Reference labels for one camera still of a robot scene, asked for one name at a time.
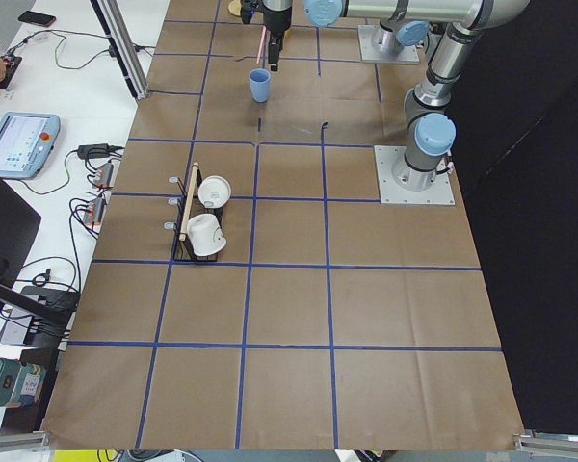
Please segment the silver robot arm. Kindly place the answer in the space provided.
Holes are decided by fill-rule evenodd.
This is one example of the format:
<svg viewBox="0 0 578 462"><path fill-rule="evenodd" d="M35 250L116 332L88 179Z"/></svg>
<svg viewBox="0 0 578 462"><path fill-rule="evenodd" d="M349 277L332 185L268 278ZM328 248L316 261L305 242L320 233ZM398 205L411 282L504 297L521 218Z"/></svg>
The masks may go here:
<svg viewBox="0 0 578 462"><path fill-rule="evenodd" d="M432 185L439 174L437 166L454 143L456 126L444 112L468 55L484 30L510 22L528 5L527 1L487 0L305 1L303 9L317 27L328 27L341 17L425 20L446 25L425 78L405 97L407 147L392 168L400 187L419 192Z"/></svg>
<svg viewBox="0 0 578 462"><path fill-rule="evenodd" d="M381 20L372 35L371 43L376 50L391 52L403 50L422 41L429 32L429 22L413 20L409 22L394 22Z"/></svg>

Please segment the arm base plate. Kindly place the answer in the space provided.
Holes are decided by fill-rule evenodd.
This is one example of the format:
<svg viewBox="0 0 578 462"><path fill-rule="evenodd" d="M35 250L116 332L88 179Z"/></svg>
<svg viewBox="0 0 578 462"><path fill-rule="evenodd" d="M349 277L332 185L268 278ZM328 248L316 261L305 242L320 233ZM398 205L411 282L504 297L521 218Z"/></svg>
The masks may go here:
<svg viewBox="0 0 578 462"><path fill-rule="evenodd" d="M418 65L420 58L415 45L404 46L393 32L377 25L357 28L360 58L365 63Z"/></svg>
<svg viewBox="0 0 578 462"><path fill-rule="evenodd" d="M438 174L445 167L441 160L430 172L411 168L404 146L375 145L375 167L383 205L454 206L450 173Z"/></svg>

